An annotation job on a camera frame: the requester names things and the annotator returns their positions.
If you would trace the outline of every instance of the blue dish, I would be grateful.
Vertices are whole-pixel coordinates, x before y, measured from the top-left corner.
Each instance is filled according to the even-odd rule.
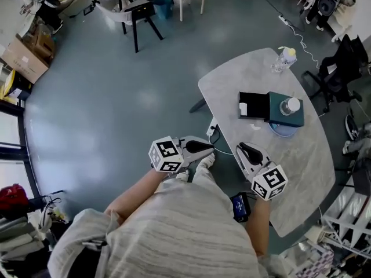
[[[284,125],[278,125],[276,123],[270,123],[269,128],[281,137],[290,137],[297,131],[296,127],[289,127]]]

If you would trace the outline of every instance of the teal box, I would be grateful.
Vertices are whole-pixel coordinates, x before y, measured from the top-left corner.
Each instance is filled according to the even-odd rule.
[[[304,107],[303,101],[300,101],[300,109],[291,115],[283,115],[279,110],[279,106],[282,101],[285,101],[287,98],[292,98],[291,96],[286,96],[283,94],[269,92],[270,99],[270,111],[269,118],[266,118],[264,121],[268,123],[276,123],[278,125],[285,125],[290,127],[302,127],[304,126]]]

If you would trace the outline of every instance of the gray marble table top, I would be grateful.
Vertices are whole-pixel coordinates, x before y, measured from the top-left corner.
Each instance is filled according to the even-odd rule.
[[[198,86],[235,157],[236,146],[247,141],[265,148],[282,165],[289,182],[272,200],[270,220],[283,237],[318,208],[335,173],[325,132],[300,82],[289,69],[281,74],[270,70],[277,56],[269,48],[243,54],[205,75]],[[280,137],[262,120],[238,119],[239,92],[269,91],[303,100],[304,126],[294,136]]]

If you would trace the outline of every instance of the cardboard box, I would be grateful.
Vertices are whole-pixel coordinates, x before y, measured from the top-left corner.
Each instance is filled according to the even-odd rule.
[[[34,53],[50,64],[54,57],[55,45],[52,33],[46,25],[40,24],[37,27],[32,45]]]
[[[47,62],[23,44],[18,34],[1,58],[31,83],[35,83],[49,69]]]

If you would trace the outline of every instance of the gray floor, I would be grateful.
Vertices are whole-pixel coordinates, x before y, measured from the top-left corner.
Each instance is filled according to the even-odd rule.
[[[303,27],[297,0],[271,2]],[[134,184],[150,168],[147,153],[153,140],[167,135],[206,137],[210,111],[188,110],[201,98],[198,80],[218,65],[251,50],[290,46],[297,50],[299,60],[292,71],[298,79],[304,70],[315,69],[299,37],[266,1],[206,0],[203,15],[200,6],[197,0],[185,6],[182,23],[178,9],[168,21],[155,19],[163,41],[149,25],[139,24],[138,54],[131,30],[125,36],[121,25],[108,21],[98,9],[65,19],[57,34],[55,60],[27,101],[25,122],[40,190],[64,189],[71,215],[88,207],[103,210]],[[318,60],[336,51],[331,35],[315,25],[306,26],[303,35]],[[312,91],[308,83],[303,86]],[[322,105],[318,97],[318,112]],[[335,103],[321,118],[336,166],[347,164],[341,156],[347,108]],[[223,139],[217,146],[228,149]],[[213,174],[230,196],[245,189],[242,172],[229,156],[218,154]],[[337,176],[337,182],[346,180],[345,174]],[[335,186],[321,205],[323,212],[338,192]],[[270,251],[280,253],[318,218],[316,211],[285,238],[272,229]]]

